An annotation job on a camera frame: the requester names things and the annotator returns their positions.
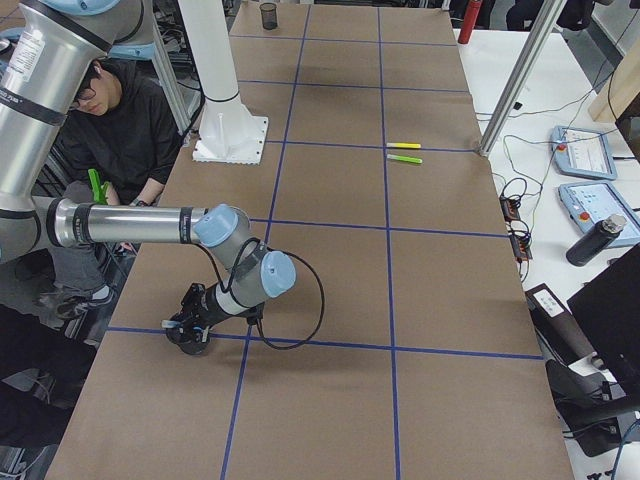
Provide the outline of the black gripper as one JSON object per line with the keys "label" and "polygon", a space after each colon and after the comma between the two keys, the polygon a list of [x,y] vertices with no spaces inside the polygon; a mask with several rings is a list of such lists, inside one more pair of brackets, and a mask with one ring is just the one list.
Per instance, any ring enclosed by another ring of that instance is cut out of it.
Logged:
{"label": "black gripper", "polygon": [[180,311],[172,317],[177,323],[172,328],[174,343],[208,343],[209,330],[214,325],[212,301],[217,284],[205,287],[192,283],[181,301]]}

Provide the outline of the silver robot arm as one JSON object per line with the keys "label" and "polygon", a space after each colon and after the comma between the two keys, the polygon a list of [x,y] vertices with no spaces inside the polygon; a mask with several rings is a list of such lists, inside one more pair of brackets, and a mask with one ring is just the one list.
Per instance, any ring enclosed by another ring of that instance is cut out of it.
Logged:
{"label": "silver robot arm", "polygon": [[110,301],[93,247],[200,244],[229,278],[192,286],[165,322],[188,352],[212,326],[261,318],[296,279],[291,259],[253,237],[236,208],[157,208],[182,137],[163,89],[114,45],[152,36],[147,1],[24,1],[26,22],[1,80],[1,257],[48,249],[67,318]]}

